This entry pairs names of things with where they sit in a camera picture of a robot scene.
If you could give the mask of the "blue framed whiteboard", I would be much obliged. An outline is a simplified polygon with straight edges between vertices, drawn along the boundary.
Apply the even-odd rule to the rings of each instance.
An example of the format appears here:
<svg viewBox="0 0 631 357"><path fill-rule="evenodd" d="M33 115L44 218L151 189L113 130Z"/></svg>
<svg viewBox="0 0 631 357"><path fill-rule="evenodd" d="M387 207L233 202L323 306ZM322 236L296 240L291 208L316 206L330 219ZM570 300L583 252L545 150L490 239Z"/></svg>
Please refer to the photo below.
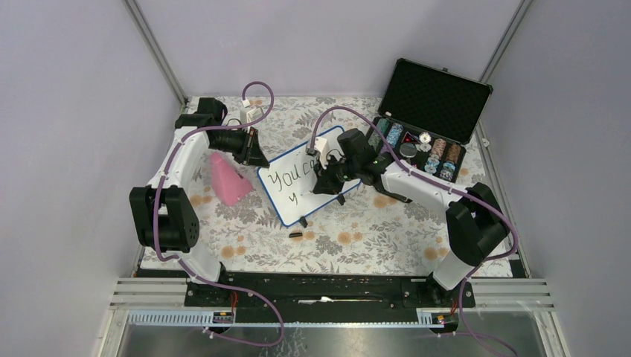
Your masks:
<svg viewBox="0 0 631 357"><path fill-rule="evenodd" d="M315 165L318 159L307 155L308 141L280 154L270 161L269 168L259 168L257 177L282 226L299 223L301 216L309 216L331 202L337 195L310 194L316 183Z"/></svg>

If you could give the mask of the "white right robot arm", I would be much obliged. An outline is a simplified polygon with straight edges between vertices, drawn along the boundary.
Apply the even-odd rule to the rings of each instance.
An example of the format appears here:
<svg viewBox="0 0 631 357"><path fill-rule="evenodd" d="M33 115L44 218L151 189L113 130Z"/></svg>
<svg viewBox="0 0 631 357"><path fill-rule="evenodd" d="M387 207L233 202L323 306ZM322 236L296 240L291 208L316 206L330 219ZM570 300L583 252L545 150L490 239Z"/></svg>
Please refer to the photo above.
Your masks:
<svg viewBox="0 0 631 357"><path fill-rule="evenodd" d="M327 154L323 138L312 137L308 143L306 153L318 159L312 192L337 196L346 182L359 179L442 218L450 251L430 274L426 294L434 305L447 305L456 296L456 286L510 233L493 192L484 184L464 187L443 181L391 152L379 154L358 129L343 132L337 142L342 153L339 158Z"/></svg>

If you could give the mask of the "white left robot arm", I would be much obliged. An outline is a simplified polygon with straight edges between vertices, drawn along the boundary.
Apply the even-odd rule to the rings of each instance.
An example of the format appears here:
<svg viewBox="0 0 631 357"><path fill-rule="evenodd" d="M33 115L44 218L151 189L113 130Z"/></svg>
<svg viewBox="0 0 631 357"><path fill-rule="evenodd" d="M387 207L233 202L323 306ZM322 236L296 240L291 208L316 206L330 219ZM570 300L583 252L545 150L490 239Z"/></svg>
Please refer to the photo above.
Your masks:
<svg viewBox="0 0 631 357"><path fill-rule="evenodd" d="M230 153L245 166L270 166L258 130L245 123L223 126L227 113L223 102L200 98L194 113L176 120L172 144L156 174L129 194L139 243L152 248L160 261L175 261L190 279L204 283L202 296L215 306L228 301L231 287L220 279L224 265L196 247L201 228L186 193L193 172L207 149Z"/></svg>

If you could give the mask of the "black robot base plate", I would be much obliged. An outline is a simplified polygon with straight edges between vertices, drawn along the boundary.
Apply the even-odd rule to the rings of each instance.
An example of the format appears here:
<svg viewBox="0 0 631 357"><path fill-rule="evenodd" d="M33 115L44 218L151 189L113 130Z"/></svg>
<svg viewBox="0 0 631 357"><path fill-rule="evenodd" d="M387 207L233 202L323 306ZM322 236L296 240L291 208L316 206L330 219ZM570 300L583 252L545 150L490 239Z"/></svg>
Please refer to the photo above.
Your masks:
<svg viewBox="0 0 631 357"><path fill-rule="evenodd" d="M285 274L224 271L220 283L237 291L189 282L186 307L226 308L238 323L411 323L418 309L450 312L475 307L471 284L439 292L425 277Z"/></svg>

